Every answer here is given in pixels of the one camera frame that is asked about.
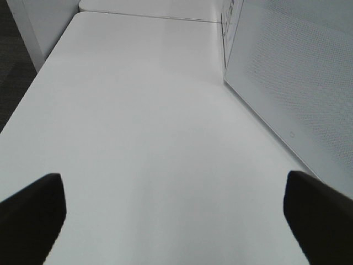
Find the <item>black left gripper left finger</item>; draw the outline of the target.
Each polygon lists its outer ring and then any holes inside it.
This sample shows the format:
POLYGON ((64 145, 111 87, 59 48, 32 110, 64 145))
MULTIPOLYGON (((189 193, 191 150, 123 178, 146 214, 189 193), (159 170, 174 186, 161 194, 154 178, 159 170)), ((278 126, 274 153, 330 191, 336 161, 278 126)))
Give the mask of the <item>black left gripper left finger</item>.
POLYGON ((1 264, 44 264, 67 214, 59 173, 47 174, 1 202, 1 264))

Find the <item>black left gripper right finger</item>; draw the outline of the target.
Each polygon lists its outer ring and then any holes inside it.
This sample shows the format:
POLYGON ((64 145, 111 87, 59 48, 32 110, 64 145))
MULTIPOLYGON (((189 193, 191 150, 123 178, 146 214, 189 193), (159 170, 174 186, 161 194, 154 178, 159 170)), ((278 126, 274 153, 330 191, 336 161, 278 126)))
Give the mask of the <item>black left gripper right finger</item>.
POLYGON ((283 211, 310 264, 352 264, 350 198, 302 171, 291 171, 283 211))

